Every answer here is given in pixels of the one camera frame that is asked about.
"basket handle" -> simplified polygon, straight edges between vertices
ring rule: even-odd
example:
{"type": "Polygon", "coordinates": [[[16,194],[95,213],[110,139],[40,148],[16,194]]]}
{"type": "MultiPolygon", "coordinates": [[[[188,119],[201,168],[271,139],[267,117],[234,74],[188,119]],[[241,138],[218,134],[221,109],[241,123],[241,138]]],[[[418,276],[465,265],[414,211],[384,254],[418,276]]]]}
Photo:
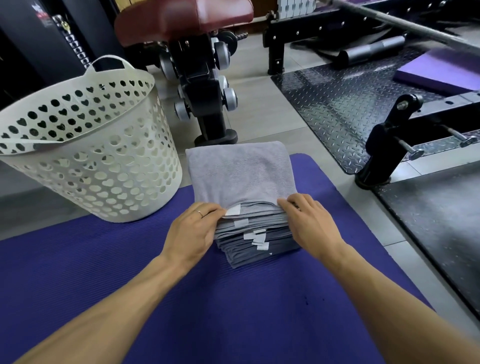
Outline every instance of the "basket handle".
{"type": "Polygon", "coordinates": [[[102,58],[114,58],[116,60],[119,60],[120,62],[122,62],[123,64],[123,67],[125,67],[125,69],[127,68],[131,68],[133,70],[135,70],[136,68],[133,67],[130,63],[128,63],[126,60],[124,60],[122,57],[119,57],[119,56],[114,56],[113,54],[107,54],[105,56],[101,56],[101,57],[98,57],[95,61],[93,61],[90,66],[88,66],[87,70],[85,71],[85,75],[88,75],[88,74],[92,74],[95,71],[95,68],[93,68],[93,64],[98,61],[98,60],[101,60],[102,58]]]}

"forearm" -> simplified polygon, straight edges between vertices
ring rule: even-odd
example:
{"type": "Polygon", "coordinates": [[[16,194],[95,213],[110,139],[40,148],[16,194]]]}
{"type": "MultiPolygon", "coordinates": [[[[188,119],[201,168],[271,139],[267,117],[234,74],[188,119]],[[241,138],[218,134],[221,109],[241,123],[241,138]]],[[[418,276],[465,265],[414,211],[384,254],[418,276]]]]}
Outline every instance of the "forearm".
{"type": "Polygon", "coordinates": [[[327,268],[387,363],[480,363],[479,347],[345,244],[327,268]]]}
{"type": "Polygon", "coordinates": [[[162,257],[38,344],[15,364],[121,363],[145,321],[186,274],[162,257]]]}

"hand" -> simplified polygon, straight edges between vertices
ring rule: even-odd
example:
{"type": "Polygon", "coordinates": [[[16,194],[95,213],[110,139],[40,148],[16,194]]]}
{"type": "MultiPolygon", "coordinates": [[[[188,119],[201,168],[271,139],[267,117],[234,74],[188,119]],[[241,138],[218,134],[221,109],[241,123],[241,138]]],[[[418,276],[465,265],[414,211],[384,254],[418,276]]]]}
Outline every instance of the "hand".
{"type": "Polygon", "coordinates": [[[172,222],[160,257],[192,269],[212,245],[216,224],[225,213],[220,205],[195,202],[172,222]]]}
{"type": "Polygon", "coordinates": [[[288,215],[288,225],[295,241],[323,263],[346,245],[332,216],[309,194],[280,198],[278,204],[288,215]]]}

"white label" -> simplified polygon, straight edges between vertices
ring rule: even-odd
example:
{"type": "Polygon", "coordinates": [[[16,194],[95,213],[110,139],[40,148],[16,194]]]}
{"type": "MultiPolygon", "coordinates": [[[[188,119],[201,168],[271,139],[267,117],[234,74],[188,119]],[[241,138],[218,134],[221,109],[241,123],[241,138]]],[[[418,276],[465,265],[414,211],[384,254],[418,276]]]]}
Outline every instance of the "white label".
{"type": "Polygon", "coordinates": [[[244,240],[253,240],[255,239],[255,234],[253,232],[246,232],[243,234],[244,240]]]}
{"type": "Polygon", "coordinates": [[[244,226],[248,226],[248,219],[243,218],[241,220],[234,220],[233,224],[235,225],[236,228],[243,228],[244,226]]]}
{"type": "Polygon", "coordinates": [[[256,236],[255,236],[255,239],[253,240],[253,242],[254,242],[254,243],[264,243],[266,237],[267,237],[267,234],[256,235],[256,236]]]}
{"type": "Polygon", "coordinates": [[[229,208],[225,216],[240,215],[240,208],[241,208],[241,205],[236,205],[234,207],[229,208]]]}
{"type": "Polygon", "coordinates": [[[264,242],[262,245],[257,246],[257,250],[268,250],[269,243],[264,242]]]}

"black metal platform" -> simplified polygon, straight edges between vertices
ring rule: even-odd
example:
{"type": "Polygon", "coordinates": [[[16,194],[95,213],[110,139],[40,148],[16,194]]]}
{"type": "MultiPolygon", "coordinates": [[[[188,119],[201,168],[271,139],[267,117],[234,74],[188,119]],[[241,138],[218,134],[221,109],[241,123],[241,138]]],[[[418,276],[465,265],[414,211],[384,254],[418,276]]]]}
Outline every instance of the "black metal platform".
{"type": "Polygon", "coordinates": [[[480,319],[480,162],[373,191],[480,319]]]}
{"type": "MultiPolygon", "coordinates": [[[[400,95],[414,93],[425,101],[443,98],[393,81],[395,71],[419,55],[420,51],[406,48],[398,55],[343,70],[327,64],[275,75],[272,81],[345,173],[354,174],[368,160],[365,142],[370,131],[385,121],[400,95]]],[[[453,137],[421,146],[425,155],[456,147],[453,137]]]]}

